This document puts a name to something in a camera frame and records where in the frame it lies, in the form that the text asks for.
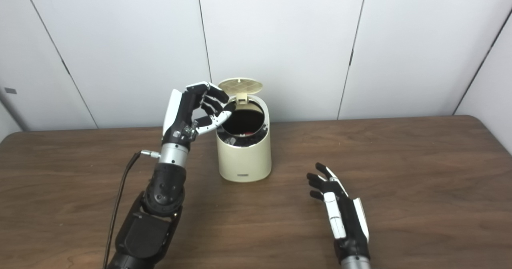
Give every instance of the trash can lid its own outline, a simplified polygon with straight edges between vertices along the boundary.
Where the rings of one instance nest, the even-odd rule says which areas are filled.
[[[230,78],[219,83],[219,88],[226,94],[256,94],[263,84],[250,78]]]

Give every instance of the black cable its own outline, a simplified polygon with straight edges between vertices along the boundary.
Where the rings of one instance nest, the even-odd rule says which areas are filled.
[[[116,203],[114,204],[114,210],[112,212],[112,218],[110,219],[110,228],[108,229],[108,237],[106,239],[106,248],[105,248],[105,258],[103,259],[103,268],[106,269],[108,265],[108,254],[110,253],[110,243],[112,241],[112,234],[114,232],[114,224],[116,223],[117,209],[119,209],[119,202],[121,201],[121,195],[123,194],[124,182],[126,181],[126,176],[128,176],[128,171],[132,168],[135,161],[139,159],[141,151],[133,154],[132,159],[126,165],[126,169],[124,169],[123,176],[121,177],[121,183],[119,185],[119,191],[117,192]]]

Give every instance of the black robotic finger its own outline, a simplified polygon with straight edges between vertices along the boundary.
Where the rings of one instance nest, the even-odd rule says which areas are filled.
[[[315,199],[318,199],[320,201],[324,201],[324,194],[318,192],[318,191],[309,191],[309,196],[312,196]]]
[[[229,101],[229,96],[223,91],[219,90],[214,86],[210,86],[210,90],[206,93],[207,96],[214,97],[221,103],[227,103]]]
[[[234,103],[229,103],[228,105],[226,105],[224,107],[223,111],[233,112],[235,109],[236,109],[236,105]]]
[[[201,104],[201,109],[203,109],[210,116],[213,116],[215,114],[212,107],[210,107],[209,105],[206,105],[205,103]]]
[[[201,118],[197,118],[195,121],[197,122],[197,127],[212,125],[212,118],[210,118],[210,116],[204,116]]]
[[[342,187],[338,184],[338,182],[322,182],[320,183],[320,188],[318,188],[320,192],[327,193],[327,192],[334,192],[336,196],[345,196],[345,193],[342,189]]]
[[[196,95],[196,99],[194,100],[194,110],[201,106],[201,101],[203,100],[202,95]]]
[[[217,101],[215,101],[214,99],[212,99],[208,96],[204,96],[203,103],[211,105],[215,109],[216,117],[219,117],[219,114],[221,114],[221,112],[223,111],[223,108],[220,105],[220,103],[218,103]]]
[[[323,165],[322,163],[316,163],[315,164],[315,168],[322,172],[326,177],[327,179],[333,177],[333,175],[331,174],[331,172],[329,172],[329,170],[327,170],[327,167],[325,165]]]
[[[187,92],[190,92],[192,94],[202,95],[207,91],[208,91],[208,85],[206,85],[205,83],[195,84],[193,86],[187,87]]]
[[[310,181],[318,182],[318,183],[327,181],[326,179],[318,176],[317,174],[313,174],[313,173],[307,173],[306,178],[308,178],[308,180],[310,180]]]
[[[318,190],[320,190],[320,188],[321,188],[321,186],[322,186],[322,184],[321,184],[321,183],[319,183],[319,182],[315,182],[315,181],[309,181],[309,182],[308,182],[308,184],[309,184],[311,187],[313,187],[313,188],[315,188],[315,189],[318,189]]]

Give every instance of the open lid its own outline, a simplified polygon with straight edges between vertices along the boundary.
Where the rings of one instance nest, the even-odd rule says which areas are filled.
[[[236,95],[237,104],[247,104],[247,94],[256,94],[263,88],[263,84],[250,78],[230,78],[220,82],[226,94]]]

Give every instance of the lid hinge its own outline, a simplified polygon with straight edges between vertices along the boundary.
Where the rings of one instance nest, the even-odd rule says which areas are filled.
[[[236,103],[240,105],[247,105],[247,93],[237,93],[236,94]]]

